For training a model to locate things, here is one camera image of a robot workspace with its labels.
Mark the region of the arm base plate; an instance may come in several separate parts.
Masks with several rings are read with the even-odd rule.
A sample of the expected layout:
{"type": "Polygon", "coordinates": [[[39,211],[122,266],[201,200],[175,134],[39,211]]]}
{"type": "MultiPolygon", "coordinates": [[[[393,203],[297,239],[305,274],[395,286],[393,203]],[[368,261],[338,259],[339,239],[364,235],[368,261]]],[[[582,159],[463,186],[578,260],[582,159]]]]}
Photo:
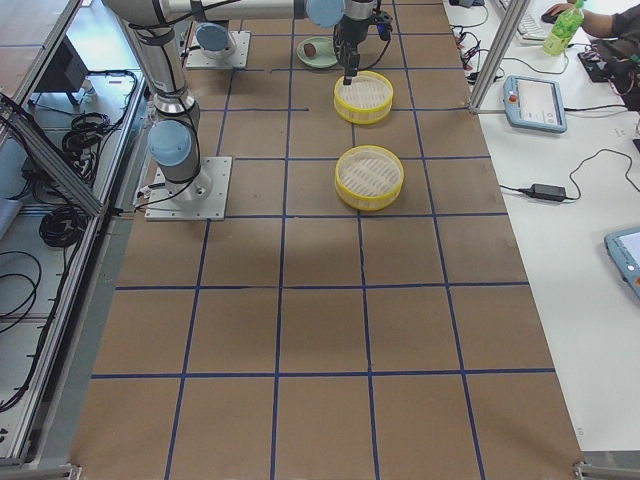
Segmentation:
{"type": "Polygon", "coordinates": [[[160,167],[154,181],[163,186],[153,189],[146,200],[144,217],[148,221],[199,221],[225,219],[233,159],[203,157],[199,175],[186,187],[165,180],[160,167]]]}
{"type": "Polygon", "coordinates": [[[189,47],[187,69],[243,70],[247,66],[251,33],[197,30],[189,47]]]}

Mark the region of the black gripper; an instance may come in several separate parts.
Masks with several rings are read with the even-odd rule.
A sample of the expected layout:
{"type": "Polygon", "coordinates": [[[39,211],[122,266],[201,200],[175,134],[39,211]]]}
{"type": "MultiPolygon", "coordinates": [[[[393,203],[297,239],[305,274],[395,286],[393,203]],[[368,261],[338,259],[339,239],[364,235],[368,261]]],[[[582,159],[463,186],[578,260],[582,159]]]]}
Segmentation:
{"type": "Polygon", "coordinates": [[[385,42],[377,65],[386,53],[393,32],[392,17],[381,8],[381,1],[345,1],[342,19],[333,30],[333,49],[336,59],[344,68],[344,85],[351,85],[358,74],[360,54],[358,46],[367,38],[369,28],[374,26],[379,38],[385,42]]]}

